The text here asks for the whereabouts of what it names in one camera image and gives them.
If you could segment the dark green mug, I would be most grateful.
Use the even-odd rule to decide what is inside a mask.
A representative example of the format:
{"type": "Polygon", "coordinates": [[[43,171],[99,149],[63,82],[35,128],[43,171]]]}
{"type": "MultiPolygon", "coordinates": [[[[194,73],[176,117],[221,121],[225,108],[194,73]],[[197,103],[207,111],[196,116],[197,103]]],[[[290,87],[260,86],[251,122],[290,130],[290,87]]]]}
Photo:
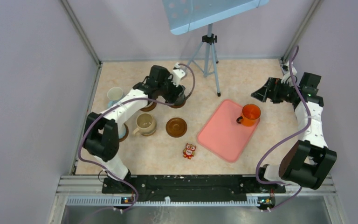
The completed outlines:
{"type": "Polygon", "coordinates": [[[186,100],[186,96],[185,96],[185,94],[181,94],[181,95],[179,95],[179,96],[176,98],[176,100],[175,100],[175,102],[173,103],[173,105],[180,105],[180,104],[182,104],[182,102],[183,102],[184,100],[186,100]]]}

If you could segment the dark brown ridged coaster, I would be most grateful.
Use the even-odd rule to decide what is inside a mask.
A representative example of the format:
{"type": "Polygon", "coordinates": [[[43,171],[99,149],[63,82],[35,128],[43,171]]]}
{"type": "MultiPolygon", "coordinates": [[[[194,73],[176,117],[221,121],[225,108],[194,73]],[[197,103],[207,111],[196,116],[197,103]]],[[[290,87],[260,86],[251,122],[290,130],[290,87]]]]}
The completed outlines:
{"type": "Polygon", "coordinates": [[[143,112],[150,112],[156,107],[156,105],[157,105],[156,102],[151,102],[146,107],[141,108],[140,110],[143,112]]]}

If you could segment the orange mug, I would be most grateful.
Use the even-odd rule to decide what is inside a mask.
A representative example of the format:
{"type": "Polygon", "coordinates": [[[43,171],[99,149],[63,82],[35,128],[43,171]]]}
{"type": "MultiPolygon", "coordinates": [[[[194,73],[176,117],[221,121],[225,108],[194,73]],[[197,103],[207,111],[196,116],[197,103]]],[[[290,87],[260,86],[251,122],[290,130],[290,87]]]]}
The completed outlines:
{"type": "Polygon", "coordinates": [[[244,126],[253,126],[259,121],[260,116],[261,110],[257,105],[247,104],[243,106],[241,116],[237,118],[236,122],[244,126]]]}

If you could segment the beige mug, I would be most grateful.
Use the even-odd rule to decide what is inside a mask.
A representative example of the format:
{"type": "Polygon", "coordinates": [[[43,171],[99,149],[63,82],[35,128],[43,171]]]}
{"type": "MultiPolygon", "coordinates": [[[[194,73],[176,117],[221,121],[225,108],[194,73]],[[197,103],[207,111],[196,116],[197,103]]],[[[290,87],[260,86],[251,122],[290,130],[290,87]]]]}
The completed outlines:
{"type": "Polygon", "coordinates": [[[132,134],[141,134],[140,129],[141,128],[147,128],[147,127],[157,127],[157,121],[156,119],[149,113],[142,113],[137,116],[136,118],[136,128],[133,130],[132,134]]]}

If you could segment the light blue mug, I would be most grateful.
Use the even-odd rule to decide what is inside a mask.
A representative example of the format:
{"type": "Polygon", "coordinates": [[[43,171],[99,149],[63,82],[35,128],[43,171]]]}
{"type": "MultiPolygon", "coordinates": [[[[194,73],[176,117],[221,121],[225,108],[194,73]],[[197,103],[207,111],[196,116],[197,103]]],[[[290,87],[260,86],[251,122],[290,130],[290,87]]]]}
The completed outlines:
{"type": "Polygon", "coordinates": [[[125,96],[123,89],[120,87],[112,87],[107,92],[107,97],[109,102],[107,104],[107,108],[112,107],[114,104],[119,102],[125,96]]]}

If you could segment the dark brown coaster front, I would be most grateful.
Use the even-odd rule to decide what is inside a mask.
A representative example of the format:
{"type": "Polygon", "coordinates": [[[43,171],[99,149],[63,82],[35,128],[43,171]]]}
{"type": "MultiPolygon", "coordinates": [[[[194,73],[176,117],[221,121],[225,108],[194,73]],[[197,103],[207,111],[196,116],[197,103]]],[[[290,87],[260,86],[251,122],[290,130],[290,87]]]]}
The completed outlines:
{"type": "Polygon", "coordinates": [[[179,138],[187,132],[187,123],[182,118],[176,117],[170,119],[165,128],[169,136],[179,138]]]}

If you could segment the light brown coaster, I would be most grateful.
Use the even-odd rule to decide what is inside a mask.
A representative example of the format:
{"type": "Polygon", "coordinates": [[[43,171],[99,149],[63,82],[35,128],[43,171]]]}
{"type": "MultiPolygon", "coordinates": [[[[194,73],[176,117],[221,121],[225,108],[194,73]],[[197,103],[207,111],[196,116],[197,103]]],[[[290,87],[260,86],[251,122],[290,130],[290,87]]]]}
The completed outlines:
{"type": "Polygon", "coordinates": [[[140,129],[140,133],[143,136],[150,136],[153,135],[156,132],[157,128],[156,127],[147,127],[147,128],[141,128],[140,129]]]}

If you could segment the pink tray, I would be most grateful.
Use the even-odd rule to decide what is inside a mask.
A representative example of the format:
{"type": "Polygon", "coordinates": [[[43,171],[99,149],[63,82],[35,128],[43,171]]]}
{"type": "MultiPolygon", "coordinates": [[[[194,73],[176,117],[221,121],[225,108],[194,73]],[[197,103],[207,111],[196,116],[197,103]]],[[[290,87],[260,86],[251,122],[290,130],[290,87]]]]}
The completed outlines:
{"type": "Polygon", "coordinates": [[[253,126],[238,124],[242,108],[230,99],[223,100],[198,133],[197,142],[221,159],[236,162],[260,122],[253,126]]]}

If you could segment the red owl figure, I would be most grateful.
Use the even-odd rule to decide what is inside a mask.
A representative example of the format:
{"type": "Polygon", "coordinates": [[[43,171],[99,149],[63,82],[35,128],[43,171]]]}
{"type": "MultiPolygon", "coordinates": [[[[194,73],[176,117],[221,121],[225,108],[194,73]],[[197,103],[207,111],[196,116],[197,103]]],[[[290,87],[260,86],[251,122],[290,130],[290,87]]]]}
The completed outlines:
{"type": "Polygon", "coordinates": [[[195,156],[196,146],[190,143],[186,144],[186,147],[183,150],[183,157],[187,159],[192,159],[195,156]]]}

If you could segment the dark brown wooden coaster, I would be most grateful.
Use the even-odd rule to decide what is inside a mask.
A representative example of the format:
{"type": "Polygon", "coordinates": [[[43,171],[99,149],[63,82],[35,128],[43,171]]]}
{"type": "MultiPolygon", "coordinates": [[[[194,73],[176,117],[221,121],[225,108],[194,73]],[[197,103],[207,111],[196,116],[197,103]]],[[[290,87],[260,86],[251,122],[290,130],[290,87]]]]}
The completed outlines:
{"type": "Polygon", "coordinates": [[[171,108],[179,109],[179,108],[183,107],[185,104],[186,104],[186,101],[184,100],[184,101],[182,102],[182,104],[180,104],[180,105],[172,105],[171,108]]]}

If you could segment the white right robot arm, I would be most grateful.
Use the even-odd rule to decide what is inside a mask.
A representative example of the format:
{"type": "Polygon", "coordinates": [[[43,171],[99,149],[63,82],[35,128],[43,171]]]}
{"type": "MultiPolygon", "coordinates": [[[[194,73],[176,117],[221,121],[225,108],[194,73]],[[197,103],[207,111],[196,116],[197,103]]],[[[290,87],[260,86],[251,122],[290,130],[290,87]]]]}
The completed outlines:
{"type": "Polygon", "coordinates": [[[288,151],[280,165],[257,164],[255,187],[268,192],[274,184],[296,184],[303,188],[318,189],[337,160],[337,153],[328,148],[324,140],[321,114],[324,101],[317,95],[321,76],[305,72],[299,86],[283,83],[280,78],[269,77],[267,82],[251,94],[265,102],[288,102],[293,105],[298,131],[297,142],[288,151]]]}

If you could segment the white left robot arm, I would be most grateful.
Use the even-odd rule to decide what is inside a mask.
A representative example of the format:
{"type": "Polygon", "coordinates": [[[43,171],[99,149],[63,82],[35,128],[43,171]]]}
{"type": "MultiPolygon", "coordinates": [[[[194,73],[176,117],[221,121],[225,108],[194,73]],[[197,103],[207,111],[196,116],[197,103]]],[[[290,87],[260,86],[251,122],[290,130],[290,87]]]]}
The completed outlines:
{"type": "Polygon", "coordinates": [[[113,187],[120,193],[127,192],[131,181],[126,177],[128,168],[117,155],[120,141],[128,134],[126,121],[137,111],[164,99],[168,106],[178,106],[185,102],[185,86],[180,81],[186,76],[182,64],[174,65],[172,71],[154,65],[142,82],[133,86],[127,95],[100,113],[87,116],[82,147],[94,156],[113,181],[113,187]]]}

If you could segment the blue dotted board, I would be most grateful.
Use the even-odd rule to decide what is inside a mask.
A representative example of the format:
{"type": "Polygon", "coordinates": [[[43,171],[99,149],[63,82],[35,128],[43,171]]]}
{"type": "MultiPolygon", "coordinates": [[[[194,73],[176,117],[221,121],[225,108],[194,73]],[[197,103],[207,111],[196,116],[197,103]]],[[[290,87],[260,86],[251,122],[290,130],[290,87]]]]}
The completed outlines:
{"type": "Polygon", "coordinates": [[[169,29],[174,35],[208,26],[261,7],[269,0],[164,0],[169,29]]]}

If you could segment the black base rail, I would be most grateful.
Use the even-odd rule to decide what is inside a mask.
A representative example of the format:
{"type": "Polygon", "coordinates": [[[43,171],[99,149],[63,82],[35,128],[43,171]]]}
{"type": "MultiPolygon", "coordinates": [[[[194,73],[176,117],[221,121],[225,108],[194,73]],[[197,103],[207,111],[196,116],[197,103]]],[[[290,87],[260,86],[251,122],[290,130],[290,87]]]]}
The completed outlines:
{"type": "Polygon", "coordinates": [[[277,184],[261,184],[254,175],[132,175],[125,183],[103,180],[104,194],[139,194],[138,202],[240,202],[251,193],[285,193],[277,184]]]}

